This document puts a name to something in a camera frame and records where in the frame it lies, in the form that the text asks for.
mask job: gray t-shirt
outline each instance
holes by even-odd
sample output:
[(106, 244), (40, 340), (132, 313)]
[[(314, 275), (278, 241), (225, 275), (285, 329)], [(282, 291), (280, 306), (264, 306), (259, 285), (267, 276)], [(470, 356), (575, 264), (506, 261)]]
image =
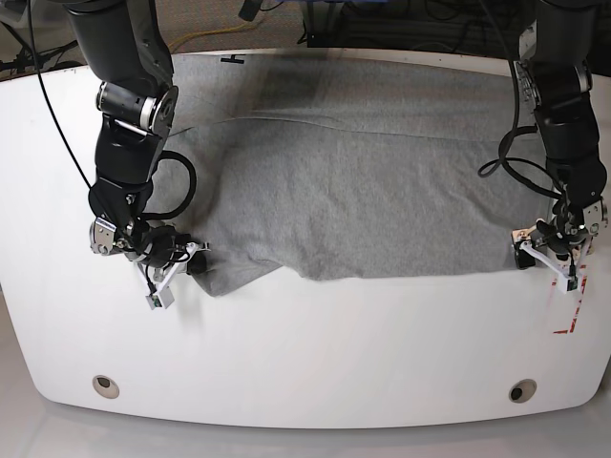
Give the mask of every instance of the gray t-shirt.
[[(545, 218), (550, 201), (502, 170), (476, 174), (511, 127), (509, 78), (364, 60), (240, 59), (175, 57), (181, 94), (166, 149), (189, 157), (199, 181), (172, 222), (210, 243), (209, 271), (196, 277), (210, 295), (281, 265), (317, 281), (515, 268), (511, 231)], [(523, 112), (521, 124), (532, 125)], [(545, 157), (534, 135), (517, 139), (511, 156)], [(148, 211), (176, 207), (186, 177), (161, 163)]]

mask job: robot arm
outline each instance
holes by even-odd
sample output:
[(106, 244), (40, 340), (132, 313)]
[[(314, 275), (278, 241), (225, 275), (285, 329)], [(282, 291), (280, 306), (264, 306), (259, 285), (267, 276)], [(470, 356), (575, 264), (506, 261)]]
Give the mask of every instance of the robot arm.
[[(533, 231), (514, 232), (516, 261), (519, 268), (532, 266), (533, 252), (525, 254), (524, 248), (529, 251), (530, 243), (548, 246), (558, 261), (573, 264), (567, 270), (568, 290), (578, 283), (575, 258), (583, 253), (580, 248), (589, 246), (607, 224), (601, 196), (607, 173), (600, 162), (599, 129), (590, 101), (592, 74), (585, 61), (598, 5), (604, 1), (539, 0), (537, 20), (520, 38), (518, 73), (533, 104), (546, 169), (559, 199), (549, 224), (540, 221)], [(524, 231), (530, 234), (526, 238), (520, 235)]]
[[(202, 247), (190, 236), (147, 222), (169, 219), (177, 211), (143, 213), (153, 194), (151, 177), (158, 162), (173, 158), (188, 169), (190, 165), (177, 154), (169, 157), (163, 152), (179, 90), (172, 84), (174, 69), (159, 34), (155, 0), (51, 1), (64, 4), (87, 62), (103, 81), (97, 97), (103, 113), (95, 151), (97, 180), (89, 197), (97, 216), (92, 247), (98, 254), (124, 253), (137, 262), (151, 288), (149, 302), (165, 305), (146, 275), (148, 268), (174, 275), (176, 264), (189, 260), (190, 267), (198, 264), (193, 270), (201, 271), (205, 258), (194, 256)], [(559, 260), (574, 260), (574, 251), (589, 246), (606, 224), (601, 197), (606, 170), (599, 158), (599, 130), (589, 94), (592, 76), (585, 63), (598, 5), (605, 0), (536, 1), (537, 20), (522, 35), (516, 64), (524, 92), (534, 104), (546, 169), (559, 188), (559, 199), (550, 223), (540, 221), (534, 228), (514, 232), (520, 268), (534, 265), (540, 256), (533, 257), (532, 249), (542, 246)], [(510, 171), (507, 163), (503, 165)], [(195, 171), (189, 171), (193, 188)], [(192, 197), (190, 192), (182, 209)], [(575, 283), (571, 264), (567, 278)]]
[[(138, 263), (151, 306), (168, 306), (173, 300), (166, 277), (186, 262), (194, 273), (202, 271), (205, 257), (202, 245), (189, 235), (148, 222), (181, 213), (197, 183), (195, 169), (185, 157), (163, 151), (179, 89), (172, 84), (172, 58), (158, 30), (155, 0), (53, 1), (64, 4), (87, 62), (103, 81), (96, 99), (103, 116), (95, 148), (96, 181), (89, 194), (97, 216), (92, 249), (102, 256), (123, 253)], [(173, 212), (145, 214), (153, 194), (152, 175), (164, 159), (187, 168), (189, 193)]]

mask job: round hole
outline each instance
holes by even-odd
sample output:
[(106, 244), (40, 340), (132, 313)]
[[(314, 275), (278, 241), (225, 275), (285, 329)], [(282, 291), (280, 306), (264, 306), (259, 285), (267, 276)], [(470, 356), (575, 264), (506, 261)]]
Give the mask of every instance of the round hole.
[(94, 377), (94, 390), (106, 399), (116, 399), (118, 397), (118, 385), (104, 375)]
[(108, 380), (106, 377), (98, 377), (97, 378), (97, 382), (103, 387), (103, 388), (110, 388), (111, 387), (111, 381)]
[(537, 383), (534, 380), (522, 380), (509, 391), (509, 399), (512, 403), (524, 404), (535, 395), (536, 391)]
[(514, 388), (512, 389), (512, 401), (518, 401), (519, 398), (522, 397), (522, 388)]

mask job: gray floor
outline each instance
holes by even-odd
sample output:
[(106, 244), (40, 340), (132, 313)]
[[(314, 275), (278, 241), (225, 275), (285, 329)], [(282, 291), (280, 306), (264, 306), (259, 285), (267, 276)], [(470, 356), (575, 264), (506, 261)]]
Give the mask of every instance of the gray floor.
[[(157, 0), (161, 34), (166, 43), (171, 43), (187, 33), (239, 26), (243, 24), (238, 17), (242, 3), (243, 0)], [(277, 0), (264, 0), (263, 7), (270, 8), (277, 3)], [(297, 46), (297, 40), (303, 33), (300, 7), (292, 1), (285, 2), (274, 11), (261, 12), (254, 24), (254, 30), (194, 39), (182, 46), (179, 52), (288, 48)], [(24, 37), (28, 36), (27, 30), (19, 32)], [(63, 45), (73, 39), (68, 23), (59, 28), (36, 30), (36, 47), (39, 51)], [(20, 46), (12, 37), (0, 28), (0, 60), (12, 61), (19, 49)], [(79, 50), (67, 52), (62, 60), (84, 62)], [(0, 80), (6, 76), (8, 73), (0, 73)]]

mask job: white tabletop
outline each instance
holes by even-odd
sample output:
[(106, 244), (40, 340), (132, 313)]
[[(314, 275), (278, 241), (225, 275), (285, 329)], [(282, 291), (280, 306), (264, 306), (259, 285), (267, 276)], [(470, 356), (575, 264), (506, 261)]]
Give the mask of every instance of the white tabletop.
[[(477, 57), (329, 52), (347, 57), (508, 72)], [(45, 80), (93, 180), (99, 81), (88, 69)], [(280, 269), (215, 300), (184, 277), (173, 286), (177, 302), (151, 312), (135, 267), (89, 250), (87, 190), (37, 81), (3, 83), (0, 99), (0, 281), (32, 379), (50, 400), (222, 425), (399, 427), (579, 406), (598, 388), (611, 354), (608, 231), (588, 259), (583, 298), (556, 294), (544, 269), (322, 283)], [(596, 78), (609, 164), (605, 100), (611, 84)], [(575, 332), (555, 334), (581, 299)], [(119, 384), (117, 399), (95, 393), (100, 374)], [(517, 405), (509, 390), (522, 379), (538, 389)]]

